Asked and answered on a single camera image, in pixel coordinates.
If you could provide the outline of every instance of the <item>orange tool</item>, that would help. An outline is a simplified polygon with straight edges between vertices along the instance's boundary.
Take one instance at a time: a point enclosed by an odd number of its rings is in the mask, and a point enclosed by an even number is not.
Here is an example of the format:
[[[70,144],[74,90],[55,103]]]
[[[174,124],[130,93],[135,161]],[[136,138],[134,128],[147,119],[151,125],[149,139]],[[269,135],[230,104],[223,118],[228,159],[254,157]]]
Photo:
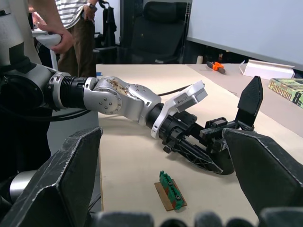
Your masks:
[[[218,62],[212,63],[212,62],[208,61],[206,64],[209,68],[211,68],[215,71],[218,71],[219,73],[222,73],[222,74],[226,73],[224,66]]]

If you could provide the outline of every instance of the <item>striped shirt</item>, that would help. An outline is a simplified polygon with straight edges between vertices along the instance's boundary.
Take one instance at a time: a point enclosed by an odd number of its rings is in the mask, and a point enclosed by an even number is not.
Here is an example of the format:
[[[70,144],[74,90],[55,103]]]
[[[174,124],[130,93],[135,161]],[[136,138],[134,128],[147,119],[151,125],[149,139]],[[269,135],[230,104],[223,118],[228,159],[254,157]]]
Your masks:
[[[87,0],[55,0],[61,21],[65,28],[74,26],[80,19]]]

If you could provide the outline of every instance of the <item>person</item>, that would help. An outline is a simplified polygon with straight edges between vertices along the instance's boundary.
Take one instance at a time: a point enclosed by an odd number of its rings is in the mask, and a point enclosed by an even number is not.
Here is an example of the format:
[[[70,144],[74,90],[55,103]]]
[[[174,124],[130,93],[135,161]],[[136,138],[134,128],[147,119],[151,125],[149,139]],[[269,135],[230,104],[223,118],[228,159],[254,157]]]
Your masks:
[[[56,5],[63,25],[74,38],[74,45],[60,55],[58,70],[76,77],[96,77],[93,56],[94,16],[98,0],[57,0]]]
[[[68,51],[73,45],[73,38],[64,28],[54,0],[9,0],[11,13],[14,14],[24,38],[25,56],[33,63],[41,63],[28,22],[28,4],[45,21],[44,24],[38,25],[41,30],[61,35],[61,42],[52,50],[56,53]],[[39,108],[23,114],[51,116],[52,111]],[[49,122],[28,122],[0,111],[0,182],[8,180],[18,172],[38,169],[48,160],[51,155],[47,141],[48,128]]]

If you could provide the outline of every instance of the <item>white controller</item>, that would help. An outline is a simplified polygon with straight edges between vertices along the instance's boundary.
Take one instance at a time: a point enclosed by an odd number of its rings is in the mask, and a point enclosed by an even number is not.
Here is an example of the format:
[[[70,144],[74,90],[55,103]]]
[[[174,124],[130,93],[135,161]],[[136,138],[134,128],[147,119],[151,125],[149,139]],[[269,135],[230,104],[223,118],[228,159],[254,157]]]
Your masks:
[[[51,49],[53,46],[56,46],[61,42],[61,36],[58,34],[39,35],[36,37],[36,40],[38,40],[38,42],[46,46],[48,49]]]

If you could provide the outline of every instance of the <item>screw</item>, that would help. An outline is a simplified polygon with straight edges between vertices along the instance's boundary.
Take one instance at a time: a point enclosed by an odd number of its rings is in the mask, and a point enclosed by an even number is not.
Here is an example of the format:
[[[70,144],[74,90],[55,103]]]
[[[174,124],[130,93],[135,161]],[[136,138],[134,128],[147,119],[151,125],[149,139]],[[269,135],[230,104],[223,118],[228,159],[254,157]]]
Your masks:
[[[165,146],[163,150],[168,154],[171,152],[171,149],[168,146]]]

